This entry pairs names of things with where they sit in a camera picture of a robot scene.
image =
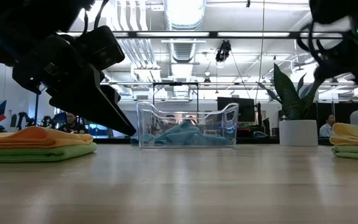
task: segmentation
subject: ceiling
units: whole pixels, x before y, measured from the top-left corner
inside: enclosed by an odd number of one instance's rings
[[[310,12],[307,10],[307,0],[266,0],[266,4],[278,2],[283,9],[266,7],[265,11],[261,1],[251,1],[250,8],[246,8],[246,1],[207,0],[203,30],[296,31],[311,19]],[[146,20],[149,29],[165,30],[164,12],[161,10],[163,9],[162,1],[151,0],[146,3]],[[292,5],[298,6],[298,10],[285,10],[285,6]],[[319,26],[316,31],[344,30],[348,27],[348,21],[341,21],[329,27]],[[82,29],[83,22],[81,19],[77,19],[71,31],[78,32]],[[152,39],[151,43],[157,63],[161,68],[161,77],[165,78],[171,75],[171,60],[168,54],[168,44],[161,43],[161,40]],[[197,46],[195,61],[192,61],[194,64],[192,80],[199,79],[201,81],[204,78],[204,73],[210,72],[211,77],[218,76],[219,82],[234,82],[239,80],[239,73],[246,77],[263,76],[271,71],[273,63],[280,63],[294,55],[300,56],[299,58],[293,57],[295,61],[303,62],[308,58],[304,55],[305,52],[300,50],[291,39],[232,39],[230,40],[232,55],[226,60],[223,68],[216,68],[214,55],[222,40],[207,39],[205,41],[204,44]],[[286,73],[291,73],[290,63],[284,63],[282,67]],[[120,64],[113,65],[109,71],[112,71],[113,78],[117,81],[131,81],[131,76],[126,74],[131,71],[131,61],[128,57]]]

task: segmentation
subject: blue cloth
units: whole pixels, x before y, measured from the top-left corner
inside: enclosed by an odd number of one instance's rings
[[[232,144],[231,140],[217,134],[201,134],[200,129],[190,122],[176,125],[160,136],[143,135],[144,143],[152,141],[156,146],[227,146]],[[131,144],[139,145],[139,137],[131,138]]]

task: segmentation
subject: folded towel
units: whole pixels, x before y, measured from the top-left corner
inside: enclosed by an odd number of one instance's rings
[[[56,148],[0,149],[0,162],[57,162],[82,156],[96,150],[96,144]]]
[[[217,134],[201,134],[190,122],[184,122],[165,131],[161,136],[143,135],[144,143],[154,142],[157,146],[227,146],[232,142]],[[131,139],[131,144],[138,145],[139,138]]]
[[[333,153],[336,157],[358,159],[358,146],[334,146]]]
[[[334,136],[329,140],[336,146],[358,146],[358,126],[352,124],[334,124]]]
[[[89,145],[92,141],[90,134],[69,134],[41,127],[28,127],[16,133],[0,133],[0,149]]]

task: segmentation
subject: clear plastic bin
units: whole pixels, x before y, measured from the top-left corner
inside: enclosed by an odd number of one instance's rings
[[[215,112],[167,112],[149,102],[137,104],[139,147],[188,148],[236,146],[239,105]]]

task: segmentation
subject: table surface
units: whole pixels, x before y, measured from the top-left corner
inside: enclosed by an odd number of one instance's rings
[[[6,223],[358,224],[358,160],[326,146],[99,145],[63,162],[0,164]]]

